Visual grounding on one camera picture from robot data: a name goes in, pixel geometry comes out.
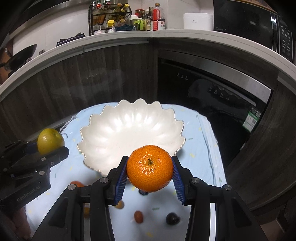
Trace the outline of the left human hand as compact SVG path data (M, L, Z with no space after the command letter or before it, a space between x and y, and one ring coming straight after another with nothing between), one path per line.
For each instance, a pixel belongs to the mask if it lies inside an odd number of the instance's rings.
M19 238L30 240L31 228L27 220L25 206L15 211L4 211L2 214L4 222Z

